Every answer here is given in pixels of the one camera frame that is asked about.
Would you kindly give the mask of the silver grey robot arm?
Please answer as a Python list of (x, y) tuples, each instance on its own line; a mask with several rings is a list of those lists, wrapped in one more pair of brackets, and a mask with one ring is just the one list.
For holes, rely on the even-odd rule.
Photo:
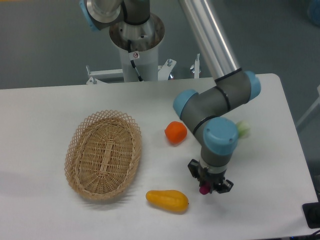
[[(165, 28), (148, 0), (82, 0), (79, 5), (92, 30), (109, 30), (125, 82), (160, 79), (158, 46)], [(240, 135), (224, 114), (256, 98), (261, 83), (253, 72), (241, 69), (209, 1), (182, 0), (180, 6), (215, 81), (203, 93), (185, 90), (173, 101), (176, 114), (201, 145), (200, 160), (191, 160), (188, 169), (201, 194), (227, 193), (233, 183), (225, 172)]]

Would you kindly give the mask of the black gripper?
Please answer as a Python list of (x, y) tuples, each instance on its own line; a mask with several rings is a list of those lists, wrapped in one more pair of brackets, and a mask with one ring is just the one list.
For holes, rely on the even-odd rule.
[(200, 163), (195, 159), (192, 159), (187, 167), (192, 177), (199, 180), (199, 187), (205, 183), (210, 184), (209, 194), (212, 192), (217, 192), (219, 194), (228, 193), (234, 186), (232, 181), (225, 179), (226, 170), (220, 173), (210, 173), (207, 167), (200, 169)]

